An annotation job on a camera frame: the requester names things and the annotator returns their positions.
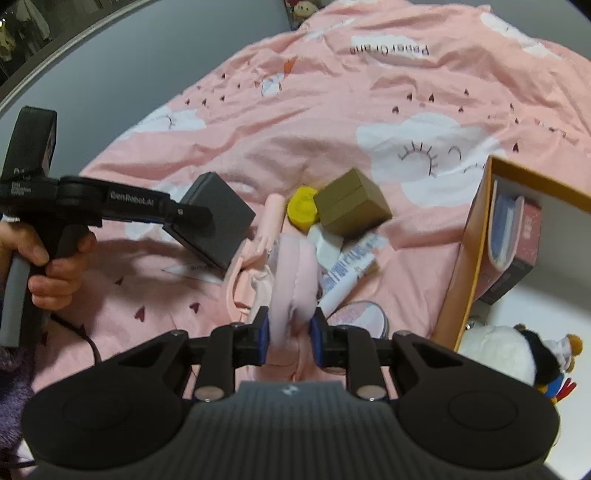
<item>pink fabric item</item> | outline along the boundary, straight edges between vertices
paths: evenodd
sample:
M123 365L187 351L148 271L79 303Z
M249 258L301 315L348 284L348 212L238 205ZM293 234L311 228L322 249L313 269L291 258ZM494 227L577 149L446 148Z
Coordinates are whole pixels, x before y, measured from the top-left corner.
M269 304L267 363L254 368L255 380L299 380L311 357L308 327L316 309L320 267L314 245L305 238L279 238L275 283Z
M390 332L427 336L489 154L591 193L589 78L587 60L489 8L339 0L235 54L83 173L178 200L216 171L259 212L271 193L289 198L357 167L394 217L378 229L389 241L376 253L379 273L349 300L378 303ZM193 259L160 228L105 222L96 233L99 251L63 315L104 358L170 329L203 336L229 321L221 280L171 273ZM46 340L36 390L91 365L74 334L50 324Z

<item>purple fabric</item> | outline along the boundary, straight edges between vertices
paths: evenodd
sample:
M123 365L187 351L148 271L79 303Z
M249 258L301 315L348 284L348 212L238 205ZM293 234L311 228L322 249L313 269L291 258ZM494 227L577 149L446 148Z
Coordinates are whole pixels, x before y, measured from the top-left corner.
M21 438L21 415L33 396L33 350L0 347L0 450Z

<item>circular black pad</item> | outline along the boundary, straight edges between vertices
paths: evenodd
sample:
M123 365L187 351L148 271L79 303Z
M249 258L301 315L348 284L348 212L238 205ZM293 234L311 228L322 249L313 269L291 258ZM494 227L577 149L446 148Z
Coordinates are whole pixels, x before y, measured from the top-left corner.
M22 428L36 460L80 470L136 462L163 447L184 419L183 401L141 368L93 369L40 391Z
M421 368L398 418L431 454L478 470L544 459L558 431L554 406L535 388L468 360Z

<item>hand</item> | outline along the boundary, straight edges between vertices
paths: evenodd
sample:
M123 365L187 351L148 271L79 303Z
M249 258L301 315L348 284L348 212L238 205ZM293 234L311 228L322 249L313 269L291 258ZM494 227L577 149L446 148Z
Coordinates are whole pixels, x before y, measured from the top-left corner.
M80 288L81 275L95 248L95 234L89 232L78 242L78 251L72 257L49 262L49 255L32 226L22 222L0 222L0 280L6 281L12 252L18 251L32 264L46 265L45 275L29 278L33 303L44 310L60 310L72 302L72 294Z

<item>plush toy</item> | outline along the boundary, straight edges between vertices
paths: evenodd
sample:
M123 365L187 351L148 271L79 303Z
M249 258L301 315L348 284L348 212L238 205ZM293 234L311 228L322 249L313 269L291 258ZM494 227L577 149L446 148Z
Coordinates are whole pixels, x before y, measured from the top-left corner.
M301 0L297 2L294 7L294 18L299 23L303 23L304 20L310 18L318 11L318 7L315 6L309 0Z
M529 331L522 323L515 325L515 329L519 332ZM574 370L574 358L583 351L583 341L572 333L558 341L543 340L543 344L556 358L560 370L568 374Z
M576 335L542 341L524 325L476 325L467 330L458 353L528 385L548 386L564 371L572 371L583 342Z
M538 387L538 390L553 404L557 404L560 400L568 397L576 387L577 382L573 382L570 377L565 379L564 374L560 374L556 380L543 387Z

